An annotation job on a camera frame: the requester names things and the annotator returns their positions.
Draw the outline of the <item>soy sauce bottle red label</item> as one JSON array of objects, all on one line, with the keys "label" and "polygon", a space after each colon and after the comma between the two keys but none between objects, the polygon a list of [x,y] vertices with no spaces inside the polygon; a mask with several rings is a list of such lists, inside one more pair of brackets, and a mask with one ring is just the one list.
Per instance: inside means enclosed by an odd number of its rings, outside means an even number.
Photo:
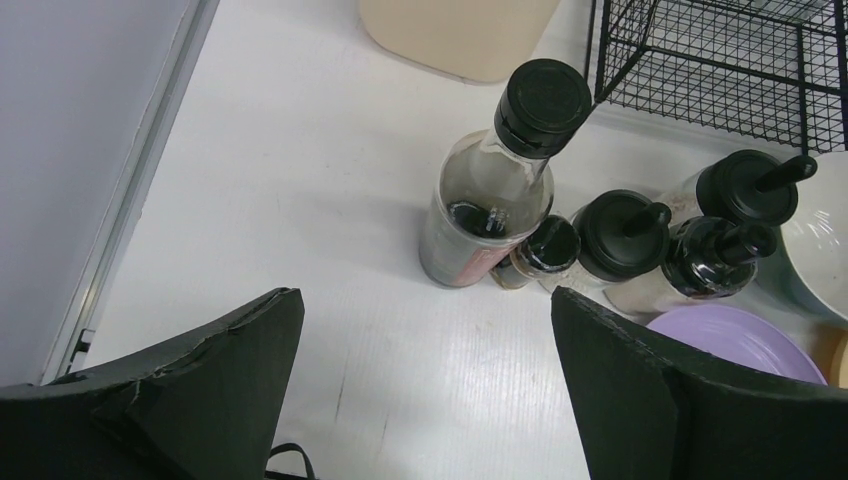
[{"label": "soy sauce bottle red label", "polygon": [[491,127],[460,139],[444,161],[421,231],[419,261],[435,283],[479,282],[548,216],[548,163],[572,140],[593,106],[572,66],[540,58],[520,65]]}]

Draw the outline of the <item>clear jar black spout lid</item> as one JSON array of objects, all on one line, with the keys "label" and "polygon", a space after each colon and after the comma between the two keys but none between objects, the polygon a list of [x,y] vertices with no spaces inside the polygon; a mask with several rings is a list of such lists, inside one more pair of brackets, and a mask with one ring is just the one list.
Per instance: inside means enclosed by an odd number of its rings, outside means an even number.
[{"label": "clear jar black spout lid", "polygon": [[765,152],[744,149],[702,169],[655,200],[670,208],[673,225],[707,216],[734,224],[778,227],[796,212],[797,184],[812,178],[817,170],[816,160],[807,155],[780,162]]}]

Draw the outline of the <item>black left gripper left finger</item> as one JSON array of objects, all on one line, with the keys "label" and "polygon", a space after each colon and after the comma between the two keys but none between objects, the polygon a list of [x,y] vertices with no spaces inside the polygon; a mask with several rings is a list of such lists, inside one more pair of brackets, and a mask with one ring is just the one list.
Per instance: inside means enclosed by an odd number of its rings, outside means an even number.
[{"label": "black left gripper left finger", "polygon": [[45,385],[1,391],[5,479],[271,479],[304,303],[276,288]]}]

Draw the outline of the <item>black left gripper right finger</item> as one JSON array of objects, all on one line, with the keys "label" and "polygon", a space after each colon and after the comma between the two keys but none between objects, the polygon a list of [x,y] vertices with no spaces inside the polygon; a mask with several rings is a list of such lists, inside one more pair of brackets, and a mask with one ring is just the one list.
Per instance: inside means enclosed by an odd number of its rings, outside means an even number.
[{"label": "black left gripper right finger", "polygon": [[556,348],[594,479],[843,479],[847,393],[720,359],[568,288]]}]

